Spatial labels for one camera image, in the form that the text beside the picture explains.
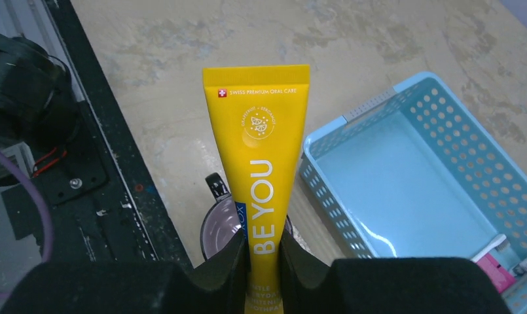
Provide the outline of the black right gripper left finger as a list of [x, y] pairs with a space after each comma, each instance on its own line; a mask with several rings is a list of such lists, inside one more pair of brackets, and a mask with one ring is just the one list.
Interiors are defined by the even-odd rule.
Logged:
[[175, 262], [45, 263], [0, 313], [243, 313], [245, 239], [236, 234], [192, 271]]

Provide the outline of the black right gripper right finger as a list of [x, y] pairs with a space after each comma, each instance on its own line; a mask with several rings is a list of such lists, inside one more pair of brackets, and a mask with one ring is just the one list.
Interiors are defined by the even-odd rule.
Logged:
[[510, 313], [464, 258], [344, 258], [328, 266], [294, 237], [280, 242], [285, 313]]

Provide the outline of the light blue perforated basket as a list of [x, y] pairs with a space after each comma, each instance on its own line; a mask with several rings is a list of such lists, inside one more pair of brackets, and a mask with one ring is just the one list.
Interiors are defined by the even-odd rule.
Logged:
[[[527, 257], [527, 176], [451, 89], [418, 73], [312, 132], [299, 173], [356, 258]], [[527, 313], [527, 275], [502, 296]]]

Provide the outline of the white toothbrush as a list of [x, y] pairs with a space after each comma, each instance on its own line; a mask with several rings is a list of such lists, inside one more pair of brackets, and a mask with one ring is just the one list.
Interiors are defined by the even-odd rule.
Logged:
[[505, 234], [498, 234], [493, 240], [489, 242], [489, 244], [487, 244], [486, 247], [481, 249], [475, 256], [473, 256], [471, 261], [478, 262], [492, 250], [496, 250], [497, 252], [504, 251], [508, 245], [509, 240], [507, 239], [507, 236]]

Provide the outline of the purple mug black handle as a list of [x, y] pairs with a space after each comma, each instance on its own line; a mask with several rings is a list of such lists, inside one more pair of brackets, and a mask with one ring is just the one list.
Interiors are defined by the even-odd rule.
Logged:
[[227, 184], [218, 173], [205, 178], [215, 203], [206, 213], [200, 229], [200, 246], [205, 260], [209, 260], [236, 235], [245, 235], [246, 204], [235, 202]]

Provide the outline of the pink toothpaste tube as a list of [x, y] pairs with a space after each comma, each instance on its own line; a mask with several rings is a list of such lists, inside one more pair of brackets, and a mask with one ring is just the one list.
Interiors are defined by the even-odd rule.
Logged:
[[511, 275], [490, 253], [476, 259], [476, 265], [489, 277], [496, 290], [501, 294], [516, 283]]

